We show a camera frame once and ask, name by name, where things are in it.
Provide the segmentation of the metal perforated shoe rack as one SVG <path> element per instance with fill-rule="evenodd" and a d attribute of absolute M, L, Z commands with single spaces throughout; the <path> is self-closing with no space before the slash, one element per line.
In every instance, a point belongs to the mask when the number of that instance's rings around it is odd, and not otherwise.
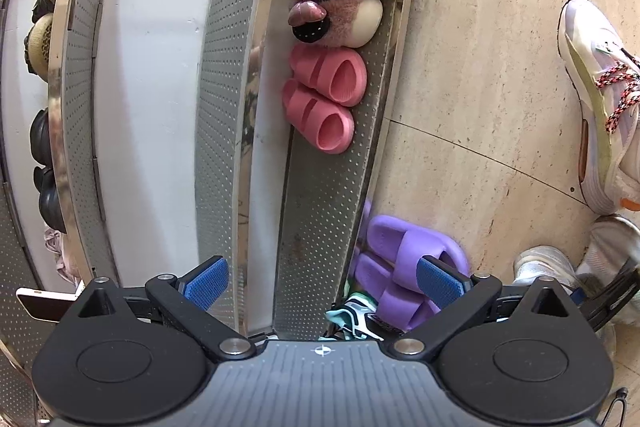
<path fill-rule="evenodd" d="M 280 223 L 273 323 L 277 336 L 257 351 L 246 339 L 245 298 L 250 252 L 250 179 L 259 104 L 262 49 L 272 0 L 209 0 L 202 49 L 194 154 L 198 250 L 228 265 L 230 288 L 209 311 L 184 309 L 210 340 L 204 379 L 196 395 L 157 426 L 265 424 L 282 412 L 280 400 L 259 405 L 269 390 L 285 395 L 312 417 L 338 393 L 318 363 L 320 313 L 342 289 L 364 203 L 386 140 L 404 50 L 411 0 L 386 0 L 381 25 L 363 47 L 371 77 L 356 113 L 348 151 L 333 157 L 301 139 L 288 148 Z M 94 69 L 103 0 L 56 0 L 51 41 L 49 110 L 53 165 L 70 250 L 78 257 L 88 296 L 104 296 L 116 311 L 118 274 L 102 216 L 94 146 Z"/>

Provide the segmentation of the worn white sneaker right foot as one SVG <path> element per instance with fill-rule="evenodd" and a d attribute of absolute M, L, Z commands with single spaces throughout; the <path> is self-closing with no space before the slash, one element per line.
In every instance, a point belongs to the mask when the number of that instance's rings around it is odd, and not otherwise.
<path fill-rule="evenodd" d="M 562 7 L 559 56 L 578 95 L 580 191 L 592 211 L 639 210 L 639 57 L 590 0 Z"/>

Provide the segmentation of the pink slide sandal right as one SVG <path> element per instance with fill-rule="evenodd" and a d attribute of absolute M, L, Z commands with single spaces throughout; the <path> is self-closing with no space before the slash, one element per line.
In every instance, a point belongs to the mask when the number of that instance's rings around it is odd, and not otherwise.
<path fill-rule="evenodd" d="M 294 79 L 345 107 L 359 104 L 366 92 L 367 66 L 356 50 L 299 43 L 288 64 Z"/>

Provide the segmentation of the purple slide sandal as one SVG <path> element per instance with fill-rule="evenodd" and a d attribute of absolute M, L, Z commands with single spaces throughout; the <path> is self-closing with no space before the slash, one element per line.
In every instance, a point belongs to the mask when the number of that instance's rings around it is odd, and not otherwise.
<path fill-rule="evenodd" d="M 408 332 L 439 312 L 431 299 L 396 284 L 392 274 L 393 267 L 374 254 L 363 251 L 356 258 L 355 280 L 376 301 L 375 315 L 382 322 Z"/>
<path fill-rule="evenodd" d="M 378 215 L 369 222 L 367 244 L 394 266 L 392 280 L 409 291 L 420 291 L 416 266 L 423 256 L 442 259 L 464 275 L 471 273 L 468 257 L 450 236 L 392 216 Z"/>

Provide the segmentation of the grey white mesh sneaker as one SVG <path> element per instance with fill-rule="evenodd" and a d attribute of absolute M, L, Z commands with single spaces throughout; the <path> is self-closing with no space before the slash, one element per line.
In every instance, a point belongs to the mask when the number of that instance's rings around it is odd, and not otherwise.
<path fill-rule="evenodd" d="M 592 293 L 592 289 L 578 277 L 570 259 L 552 246 L 540 245 L 523 251 L 513 262 L 513 273 L 513 285 L 530 285 L 539 277 L 551 277 L 561 284 L 567 294 L 578 288 L 585 293 Z"/>

